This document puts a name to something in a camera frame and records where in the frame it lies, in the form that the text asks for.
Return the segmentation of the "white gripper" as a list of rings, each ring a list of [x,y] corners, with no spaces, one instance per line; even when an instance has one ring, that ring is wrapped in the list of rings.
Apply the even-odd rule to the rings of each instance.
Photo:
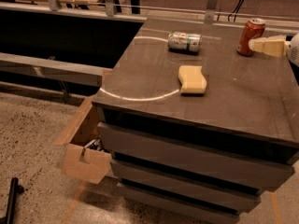
[[[249,41],[249,48],[273,57],[283,57],[287,53],[289,61],[299,67],[299,34],[290,41],[285,35],[254,38]]]

